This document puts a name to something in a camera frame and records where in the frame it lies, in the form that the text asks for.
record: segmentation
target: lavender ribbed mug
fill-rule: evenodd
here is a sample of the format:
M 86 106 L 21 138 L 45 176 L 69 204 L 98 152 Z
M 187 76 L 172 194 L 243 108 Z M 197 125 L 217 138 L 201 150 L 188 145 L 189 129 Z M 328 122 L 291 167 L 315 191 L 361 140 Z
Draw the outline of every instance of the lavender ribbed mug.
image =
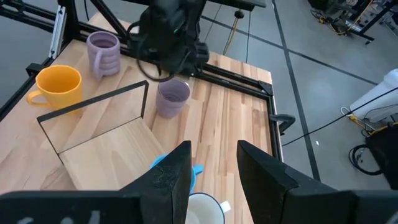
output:
M 97 79 L 120 72 L 120 41 L 105 31 L 90 34 L 87 38 L 90 68 Z
M 157 113 L 163 118 L 173 118 L 181 112 L 189 95 L 188 84 L 179 79 L 159 83 L 156 94 Z

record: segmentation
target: gray concrete floor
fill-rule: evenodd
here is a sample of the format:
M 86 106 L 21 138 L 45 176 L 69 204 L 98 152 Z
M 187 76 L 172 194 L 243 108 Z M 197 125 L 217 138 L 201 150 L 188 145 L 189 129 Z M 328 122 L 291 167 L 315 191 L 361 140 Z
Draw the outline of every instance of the gray concrete floor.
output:
M 55 10 L 56 2 L 27 1 Z M 123 1 L 107 0 L 113 12 L 125 21 L 136 21 L 146 8 Z M 272 73 L 277 110 L 292 114 L 296 123 L 286 131 L 282 143 L 340 116 L 340 108 L 369 91 L 393 68 L 398 67 L 397 37 L 386 27 L 376 24 L 368 31 L 376 40 L 365 45 L 360 37 L 342 37 L 320 25 L 310 14 L 307 0 L 278 0 L 278 27 L 271 0 L 266 8 L 255 8 L 238 24 L 228 56 Z M 78 15 L 85 21 L 83 1 L 76 1 Z M 88 3 L 89 14 L 96 11 Z M 210 50 L 222 54 L 236 9 L 212 2 L 203 15 L 218 23 L 202 19 L 201 39 Z M 47 56 L 50 34 L 0 17 L 0 105 L 27 79 L 26 66 L 40 63 Z M 283 147 L 285 162 L 309 176 L 317 164 L 320 180 L 336 189 L 388 189 L 383 175 L 368 176 L 352 167 L 348 151 L 364 142 L 361 129 L 342 119 L 307 139 Z

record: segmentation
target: floor seam line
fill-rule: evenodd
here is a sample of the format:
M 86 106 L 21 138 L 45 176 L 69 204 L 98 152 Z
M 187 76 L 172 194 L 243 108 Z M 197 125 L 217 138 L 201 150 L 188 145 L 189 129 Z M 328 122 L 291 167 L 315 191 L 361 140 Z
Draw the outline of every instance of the floor seam line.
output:
M 207 20 L 207 21 L 212 22 L 211 27 L 210 27 L 210 30 L 211 30 L 211 28 L 213 27 L 213 24 L 217 24 L 217 25 L 222 26 L 222 27 L 225 27 L 225 28 L 227 28 L 227 29 L 232 29 L 231 26 L 229 26 L 229 25 L 227 25 L 227 24 L 224 24 L 224 23 L 222 23 L 222 22 L 216 21 L 216 20 L 215 20 L 216 17 L 215 17 L 214 19 L 211 19 L 211 18 L 206 17 L 206 16 L 201 16 L 201 18 L 202 18 L 202 19 L 205 19 L 205 20 Z M 247 32 L 245 32 L 245 31 L 243 31 L 243 30 L 236 29 L 236 32 L 238 32 L 238 33 L 240 33 L 240 34 L 243 34 L 243 35 L 249 35 L 251 38 L 254 38 L 254 39 L 256 39 L 256 40 L 258 40 L 258 41 L 260 41 L 260 42 L 263 42 L 263 43 L 265 43 L 265 44 L 269 44 L 269 45 L 271 45 L 271 46 L 277 47 L 277 48 L 279 48 L 279 49 L 282 49 L 282 50 L 285 49 L 284 46 L 281 46 L 281 45 L 279 45 L 279 44 L 275 44 L 275 43 L 273 43 L 273 42 L 271 42 L 271 41 L 269 41 L 269 40 L 265 40 L 265 39 L 263 39 L 263 38 L 261 38 L 261 37 L 258 37 L 258 36 L 256 36 L 256 35 L 248 34 Z M 352 78 L 356 78 L 356 79 L 358 79 L 358 80 L 361 80 L 361 81 L 363 81 L 363 82 L 366 82 L 366 83 L 369 83 L 369 84 L 372 84 L 372 85 L 377 85 L 377 83 L 374 82 L 374 81 L 371 81 L 371 80 L 368 80 L 368 79 L 366 79 L 366 78 L 363 78 L 363 77 L 360 77 L 360 76 L 358 76 L 358 75 L 355 75 L 355 74 L 353 74 L 353 73 L 347 72 L 347 71 L 345 71 L 345 70 L 343 70 L 343 69 L 341 69 L 341 68 L 338 68 L 338 67 L 329 65 L 329 64 L 326 63 L 326 62 L 322 62 L 322 61 L 317 60 L 317 59 L 315 59 L 315 58 L 312 58 L 312 57 L 310 57 L 310 56 L 308 56 L 308 55 L 305 55 L 305 54 L 303 54 L 303 53 L 296 52 L 296 51 L 294 51 L 294 50 L 288 49 L 287 47 L 286 47 L 286 49 L 287 49 L 290 53 L 292 53 L 292 54 L 295 54 L 295 55 L 297 55 L 297 56 L 299 56 L 299 57 L 302 57 L 302 58 L 304 58 L 304 59 L 310 60 L 310 61 L 312 61 L 312 62 L 318 63 L 318 64 L 323 65 L 323 66 L 325 66 L 325 67 L 328 67 L 328 68 L 330 68 L 330 69 L 336 70 L 337 72 L 340 72 L 340 73 L 342 73 L 342 74 L 344 74 L 344 75 L 348 75 L 348 76 L 350 76 L 350 77 L 352 77 Z
M 278 13 L 278 10 L 277 10 L 277 6 L 276 6 L 276 3 L 275 3 L 275 0 L 272 0 L 272 4 L 273 4 L 273 7 L 274 7 L 276 23 L 277 23 L 277 26 L 278 26 L 278 29 L 279 29 L 280 40 L 282 41 L 282 46 L 283 46 L 283 50 L 284 50 L 284 54 L 285 54 L 286 66 L 287 66 L 288 71 L 289 71 L 290 81 L 292 83 L 294 97 L 295 97 L 295 100 L 296 100 L 296 106 L 297 106 L 297 110 L 298 110 L 298 115 L 300 117 L 300 122 L 301 122 L 301 125 L 302 125 L 302 131 L 303 131 L 303 134 L 305 134 L 305 133 L 308 133 L 309 131 L 308 131 L 307 120 L 305 119 L 303 104 L 302 104 L 301 98 L 300 98 L 299 88 L 297 86 L 297 82 L 296 82 L 296 79 L 295 79 L 293 66 L 292 66 L 292 61 L 291 61 L 290 55 L 289 55 L 289 49 L 287 48 L 287 45 L 286 45 L 285 36 L 284 36 L 283 30 L 282 30 L 282 23 L 280 22 L 280 17 L 279 17 L 279 13 Z M 310 166 L 311 166 L 311 171 L 312 171 L 313 178 L 315 180 L 319 180 L 320 181 L 320 175 L 319 175 L 319 170 L 318 170 L 318 166 L 317 166 L 317 160 L 316 160 L 314 152 L 313 152 L 313 147 L 312 147 L 310 136 L 309 135 L 305 136 L 304 137 L 304 141 L 305 141 L 305 146 L 307 148 L 308 158 L 310 160 Z

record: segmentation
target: white mug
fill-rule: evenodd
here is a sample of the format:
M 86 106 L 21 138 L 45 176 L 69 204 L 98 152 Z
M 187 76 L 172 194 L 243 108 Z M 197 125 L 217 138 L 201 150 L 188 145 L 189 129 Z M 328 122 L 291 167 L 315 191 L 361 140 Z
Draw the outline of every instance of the white mug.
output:
M 189 196 L 185 224 L 224 224 L 224 213 L 229 210 L 228 202 L 219 204 L 206 193 L 194 193 Z

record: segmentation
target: yellow mug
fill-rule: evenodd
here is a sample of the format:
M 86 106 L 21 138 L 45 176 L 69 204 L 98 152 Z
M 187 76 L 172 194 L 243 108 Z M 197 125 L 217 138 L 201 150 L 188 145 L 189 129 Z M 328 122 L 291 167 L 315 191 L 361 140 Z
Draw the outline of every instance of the yellow mug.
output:
M 28 104 L 33 106 L 59 110 L 83 100 L 81 75 L 67 65 L 53 65 L 41 70 L 36 76 L 36 85 L 39 90 L 30 92 L 26 97 Z M 34 102 L 37 96 L 43 96 L 47 103 Z

